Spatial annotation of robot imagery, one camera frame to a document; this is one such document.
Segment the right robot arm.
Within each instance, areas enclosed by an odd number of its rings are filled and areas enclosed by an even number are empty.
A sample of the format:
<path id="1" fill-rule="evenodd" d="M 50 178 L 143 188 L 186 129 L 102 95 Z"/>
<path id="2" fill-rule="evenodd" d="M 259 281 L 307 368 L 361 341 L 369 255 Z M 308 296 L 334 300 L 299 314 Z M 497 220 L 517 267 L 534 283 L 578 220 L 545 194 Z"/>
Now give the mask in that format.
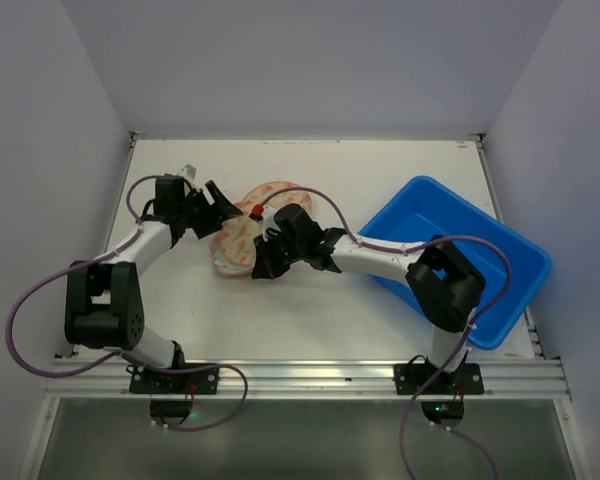
<path id="1" fill-rule="evenodd" d="M 342 228 L 323 229 L 298 204 L 280 209 L 260 204 L 250 219 L 262 228 L 254 239 L 254 279 L 276 279 L 297 262 L 317 271 L 361 273 L 408 287 L 433 325 L 426 362 L 448 375 L 466 359 L 470 316 L 486 287 L 484 276 L 451 242 L 434 246 L 366 237 L 351 239 Z"/>

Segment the floral mesh laundry bag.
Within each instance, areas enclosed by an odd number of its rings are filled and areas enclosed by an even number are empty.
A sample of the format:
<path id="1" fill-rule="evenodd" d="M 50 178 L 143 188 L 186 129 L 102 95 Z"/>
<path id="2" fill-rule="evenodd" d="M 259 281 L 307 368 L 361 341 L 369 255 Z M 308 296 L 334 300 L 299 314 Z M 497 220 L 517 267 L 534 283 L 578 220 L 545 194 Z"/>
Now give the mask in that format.
<path id="1" fill-rule="evenodd" d="M 249 218 L 249 214 L 256 204 L 260 204 L 270 194 L 290 187 L 297 187 L 297 184 L 289 181 L 271 181 L 250 190 L 242 201 L 236 204 L 244 215 L 225 222 L 222 229 L 211 240 L 211 256 L 215 249 L 221 249 L 230 262 L 250 265 L 252 271 L 256 259 L 254 239 L 261 234 L 262 230 Z"/>

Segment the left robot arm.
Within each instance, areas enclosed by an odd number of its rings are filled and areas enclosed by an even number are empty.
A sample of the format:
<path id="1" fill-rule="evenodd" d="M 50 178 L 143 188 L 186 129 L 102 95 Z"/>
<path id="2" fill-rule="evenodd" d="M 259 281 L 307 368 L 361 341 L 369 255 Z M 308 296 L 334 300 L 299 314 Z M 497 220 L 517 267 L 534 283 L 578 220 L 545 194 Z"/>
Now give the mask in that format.
<path id="1" fill-rule="evenodd" d="M 102 257 L 71 266 L 64 335 L 71 344 L 121 353 L 146 368 L 176 370 L 184 366 L 182 348 L 146 326 L 140 277 L 187 231 L 205 238 L 242 211 L 212 181 L 197 189 L 182 176 L 150 175 L 132 186 L 148 180 L 154 196 L 133 215 L 133 233 Z"/>

